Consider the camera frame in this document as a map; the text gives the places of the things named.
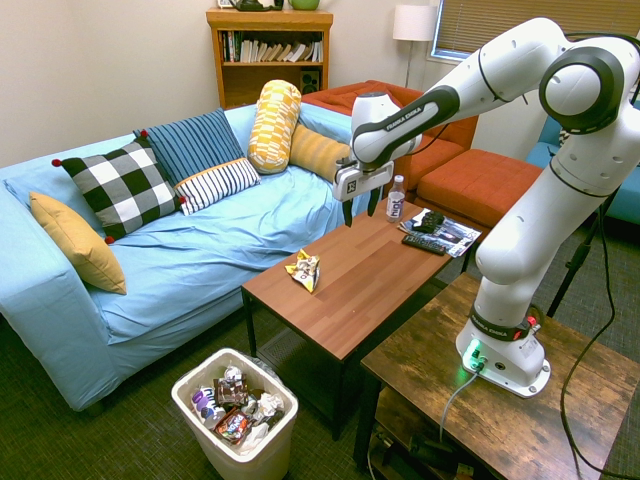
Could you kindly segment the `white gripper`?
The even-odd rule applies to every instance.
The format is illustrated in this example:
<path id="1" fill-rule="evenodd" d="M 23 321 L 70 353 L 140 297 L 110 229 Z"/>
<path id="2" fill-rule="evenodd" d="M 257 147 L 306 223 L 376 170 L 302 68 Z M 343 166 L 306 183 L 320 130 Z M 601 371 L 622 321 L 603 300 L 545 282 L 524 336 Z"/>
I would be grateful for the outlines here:
<path id="1" fill-rule="evenodd" d="M 380 192 L 383 185 L 393 178 L 394 162 L 388 161 L 379 168 L 371 171 L 364 171 L 363 164 L 358 161 L 338 163 L 333 181 L 333 196 L 342 203 L 344 223 L 347 227 L 352 226 L 352 206 L 353 198 L 363 193 L 369 192 L 367 214 L 372 217 L 379 203 Z"/>

